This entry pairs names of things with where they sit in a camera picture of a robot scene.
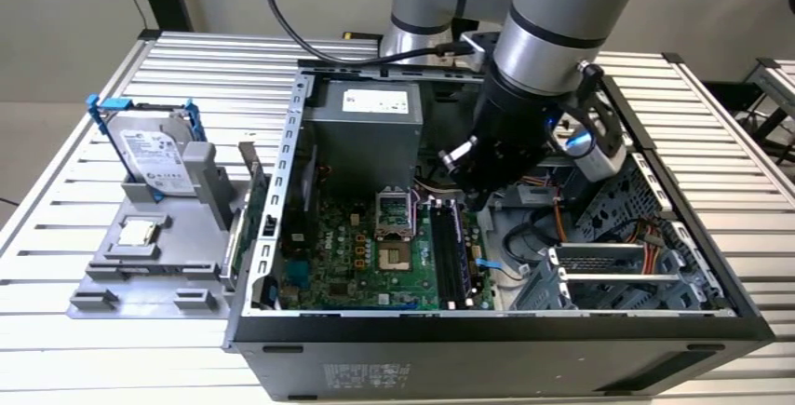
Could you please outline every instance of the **white surface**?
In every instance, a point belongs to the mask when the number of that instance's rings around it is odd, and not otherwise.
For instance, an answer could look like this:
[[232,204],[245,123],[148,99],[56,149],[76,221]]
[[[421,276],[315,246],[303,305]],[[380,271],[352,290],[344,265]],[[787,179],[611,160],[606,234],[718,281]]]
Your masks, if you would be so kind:
[[81,102],[143,29],[132,0],[3,0],[0,19],[0,101]]
[[[345,45],[348,56],[363,57],[373,51],[372,45],[356,42]],[[323,46],[327,50],[340,51],[341,48],[339,43],[325,42]],[[204,60],[192,57],[199,47],[203,51],[197,54],[205,57]],[[273,154],[268,152],[277,145],[289,74],[295,68],[292,59],[297,54],[295,45],[284,39],[264,41],[249,37],[169,35],[160,39],[143,61],[124,94],[137,92],[143,84],[151,90],[147,95],[136,95],[136,101],[160,99],[175,103],[191,94],[195,85],[189,81],[195,76],[200,77],[208,84],[203,86],[203,96],[195,101],[203,112],[208,112],[203,118],[209,139],[217,137],[219,142],[231,146],[237,137],[255,137],[267,166],[273,161]],[[671,65],[655,56],[628,58],[606,53],[600,63],[610,73],[618,69],[630,74],[628,77],[642,77],[651,69],[663,78],[678,78],[676,72],[670,73]],[[151,79],[148,72],[163,72],[168,77]],[[280,85],[271,82],[275,74],[283,79]],[[668,91],[687,92],[686,88],[655,89],[654,78],[647,83],[631,82],[640,91],[632,95],[630,103],[646,109],[650,115],[666,115],[672,107],[688,116],[704,115],[704,110],[710,112],[692,92],[690,95],[675,93],[674,98],[695,98],[695,101],[678,104],[659,101],[671,98]],[[660,133],[659,144],[676,148],[672,146],[678,142],[675,134],[662,133],[667,129],[660,126],[655,131]],[[107,154],[107,140],[93,128],[83,138],[80,134],[76,138],[79,148],[64,156],[65,165],[55,175],[53,186],[41,193],[37,206],[0,258],[0,279],[5,281],[0,283],[0,403],[265,403],[267,394],[241,358],[216,349],[225,329],[221,320],[72,320],[63,314],[123,196],[117,182],[124,172]],[[722,148],[747,152],[731,142],[719,144]],[[710,150],[711,146],[711,142],[691,142],[688,149]],[[225,165],[232,177],[245,177],[243,162],[231,153]],[[688,173],[699,177],[711,174]],[[731,177],[732,174],[710,176]],[[755,179],[750,182],[766,178],[760,171],[748,177]],[[32,193],[24,203],[33,202],[36,194]],[[686,195],[690,196],[691,191],[686,190]],[[726,208],[719,206],[718,200],[726,202],[732,196],[726,194],[715,200],[714,212]],[[783,196],[775,198],[778,201],[771,203],[775,208],[792,208]],[[766,221],[768,215],[770,212],[763,214]],[[708,218],[712,223],[723,223],[715,216]],[[84,228],[57,226],[65,223]],[[730,236],[728,240],[742,236],[735,228],[726,226],[714,226],[715,241],[726,240],[726,236]],[[774,236],[786,250],[787,242],[791,242],[784,239],[787,235]],[[723,250],[730,253],[732,268],[747,282],[752,299],[780,341],[678,386],[659,398],[651,401],[634,399],[628,403],[795,403],[795,264],[786,257],[786,251],[763,254],[751,249],[746,253],[746,248],[734,247],[732,242],[726,245]],[[766,238],[758,240],[758,249],[764,249],[766,245]]]

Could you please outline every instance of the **power supply label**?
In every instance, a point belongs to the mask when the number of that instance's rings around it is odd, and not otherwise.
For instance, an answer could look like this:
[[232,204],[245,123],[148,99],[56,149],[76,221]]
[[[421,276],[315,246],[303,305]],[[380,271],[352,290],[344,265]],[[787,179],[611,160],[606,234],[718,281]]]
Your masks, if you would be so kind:
[[123,130],[120,135],[144,182],[165,195],[195,194],[173,138],[147,130]]
[[345,90],[343,112],[407,114],[408,93],[384,90]]
[[409,363],[327,363],[325,382],[332,389],[404,388]]

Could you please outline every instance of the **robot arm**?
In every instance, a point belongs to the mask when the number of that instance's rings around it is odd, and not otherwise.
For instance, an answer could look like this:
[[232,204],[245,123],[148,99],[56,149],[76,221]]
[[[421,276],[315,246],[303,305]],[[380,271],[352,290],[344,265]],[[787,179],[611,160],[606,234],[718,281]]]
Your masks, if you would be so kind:
[[469,140],[441,154],[473,209],[540,163],[563,113],[586,126],[582,138],[588,146],[578,153],[578,165],[592,169],[588,177],[599,179],[606,173],[599,166],[616,155],[623,162],[620,123],[596,97],[602,69],[590,63],[627,2],[512,0],[488,60]]

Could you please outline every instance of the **aluminum table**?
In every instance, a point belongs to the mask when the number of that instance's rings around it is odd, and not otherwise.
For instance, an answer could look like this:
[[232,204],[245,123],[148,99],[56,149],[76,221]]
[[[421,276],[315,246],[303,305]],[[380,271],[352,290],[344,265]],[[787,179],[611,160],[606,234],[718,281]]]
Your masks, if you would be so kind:
[[775,61],[768,58],[759,58],[758,61],[748,82],[756,84],[779,105],[751,135],[762,142],[788,116],[795,118],[795,61]]
[[[313,44],[347,58],[376,52],[372,41]],[[136,42],[100,96],[168,104],[192,97],[217,162],[244,179],[236,144],[255,141],[272,167],[296,59],[304,57],[285,38],[163,33]],[[779,338],[656,398],[628,403],[792,404],[795,187],[683,63],[660,54],[611,52],[596,61],[615,77]],[[0,403],[264,403],[269,397],[243,358],[219,349],[223,320],[64,315],[123,199],[123,177],[111,145],[84,117],[0,232]]]

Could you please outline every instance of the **expansion slot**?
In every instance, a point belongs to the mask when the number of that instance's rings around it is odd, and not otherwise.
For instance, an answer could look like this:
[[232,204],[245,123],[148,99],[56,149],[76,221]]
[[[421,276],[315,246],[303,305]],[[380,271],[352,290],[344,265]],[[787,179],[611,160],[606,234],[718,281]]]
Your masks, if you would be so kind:
[[460,233],[457,206],[453,202],[436,201],[431,205],[431,237],[436,260],[436,280],[440,306],[464,308],[471,289],[467,253]]

